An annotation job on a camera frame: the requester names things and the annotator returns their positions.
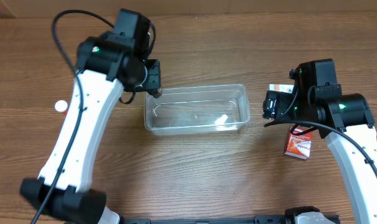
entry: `green led light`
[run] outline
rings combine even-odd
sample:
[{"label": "green led light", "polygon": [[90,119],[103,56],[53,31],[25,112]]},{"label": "green led light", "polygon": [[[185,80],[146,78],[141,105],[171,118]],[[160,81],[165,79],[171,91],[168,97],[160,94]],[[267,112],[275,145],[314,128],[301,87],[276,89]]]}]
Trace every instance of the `green led light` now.
[{"label": "green led light", "polygon": [[100,51],[100,48],[95,46],[93,47],[93,49],[91,50],[92,52],[96,53],[96,52],[99,52]]}]

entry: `white object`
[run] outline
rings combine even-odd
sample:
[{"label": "white object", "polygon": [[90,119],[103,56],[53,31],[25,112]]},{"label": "white object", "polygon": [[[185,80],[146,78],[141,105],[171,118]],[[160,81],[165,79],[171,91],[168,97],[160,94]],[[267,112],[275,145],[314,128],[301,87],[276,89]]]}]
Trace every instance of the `white object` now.
[{"label": "white object", "polygon": [[296,148],[298,148],[299,152],[303,155],[310,157],[310,147],[312,147],[311,141],[304,141],[298,144],[295,144]]},{"label": "white object", "polygon": [[101,215],[101,218],[97,224],[118,224],[121,217],[111,211],[107,206],[104,208],[103,214]]},{"label": "white object", "polygon": [[65,100],[59,100],[54,104],[54,108],[57,112],[64,112],[68,108],[68,103]]},{"label": "white object", "polygon": [[335,224],[320,212],[306,212],[295,217],[296,224]]},{"label": "white object", "polygon": [[145,126],[158,136],[238,130],[251,119],[242,84],[166,88],[144,104]]},{"label": "white object", "polygon": [[[77,135],[64,165],[65,172],[61,174],[56,188],[65,190],[71,185],[77,188],[77,192],[86,192],[92,183],[97,148],[109,115],[122,95],[123,86],[118,79],[111,82],[106,80],[105,74],[90,70],[85,70],[78,76],[83,88],[83,106],[87,109],[82,114]],[[57,143],[39,174],[39,177],[45,178],[46,185],[51,185],[54,180],[77,121],[79,104],[80,93],[75,81],[70,109]]]},{"label": "white object", "polygon": [[301,155],[298,155],[298,154],[295,154],[295,153],[292,153],[292,152],[285,152],[284,154],[287,155],[287,156],[293,156],[293,157],[296,157],[296,158],[299,158],[299,159],[309,158],[308,156],[301,156]]},{"label": "white object", "polygon": [[[377,168],[375,128],[366,124],[349,126],[345,134],[363,147]],[[377,224],[377,179],[371,166],[352,143],[337,133],[330,133],[325,140],[342,173],[356,223]]]},{"label": "white object", "polygon": [[283,84],[270,84],[269,85],[269,90],[280,91],[284,93],[292,93],[293,89],[294,89],[293,85],[283,85]]}]

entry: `small cardboard box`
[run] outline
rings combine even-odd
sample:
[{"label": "small cardboard box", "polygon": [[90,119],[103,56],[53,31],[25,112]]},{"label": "small cardboard box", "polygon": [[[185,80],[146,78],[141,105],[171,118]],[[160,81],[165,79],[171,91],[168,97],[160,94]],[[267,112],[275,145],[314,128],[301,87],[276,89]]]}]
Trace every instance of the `small cardboard box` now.
[{"label": "small cardboard box", "polygon": [[[288,156],[294,156],[301,159],[307,159],[310,157],[310,148],[312,146],[313,132],[295,136],[288,130],[286,147],[284,154]],[[294,133],[301,133],[305,131],[302,128],[295,128]]]}]

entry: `transparent plastic box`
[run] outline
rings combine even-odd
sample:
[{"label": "transparent plastic box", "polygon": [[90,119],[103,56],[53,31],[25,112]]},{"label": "transparent plastic box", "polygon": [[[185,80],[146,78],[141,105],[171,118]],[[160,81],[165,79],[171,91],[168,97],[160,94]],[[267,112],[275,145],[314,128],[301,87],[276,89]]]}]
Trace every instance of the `transparent plastic box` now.
[{"label": "transparent plastic box", "polygon": [[145,126],[158,136],[238,130],[250,119],[242,84],[165,88],[144,99]]}]

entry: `wood grain surface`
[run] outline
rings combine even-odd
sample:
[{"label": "wood grain surface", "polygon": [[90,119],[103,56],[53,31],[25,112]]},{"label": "wood grain surface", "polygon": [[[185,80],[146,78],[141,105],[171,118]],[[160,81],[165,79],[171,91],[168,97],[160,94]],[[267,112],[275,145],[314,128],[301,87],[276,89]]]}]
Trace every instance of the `wood grain surface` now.
[{"label": "wood grain surface", "polygon": [[[143,94],[117,104],[101,140],[93,188],[127,218],[221,218],[282,214],[313,205],[354,223],[343,180],[316,133],[306,161],[283,156],[288,125],[263,128],[269,83],[292,83],[288,69],[335,61],[343,93],[361,93],[377,129],[377,12],[162,16],[152,58],[167,87],[243,83],[251,121],[240,131],[159,137],[144,128]],[[29,223],[19,195],[58,137],[73,79],[50,36],[50,19],[0,19],[0,223]],[[75,61],[78,44],[108,27],[69,17],[59,36]],[[60,223],[41,216],[41,223]]]},{"label": "wood grain surface", "polygon": [[102,16],[113,16],[119,8],[147,16],[377,11],[377,0],[0,0],[0,3],[16,18],[53,17],[67,9],[84,9]]}]

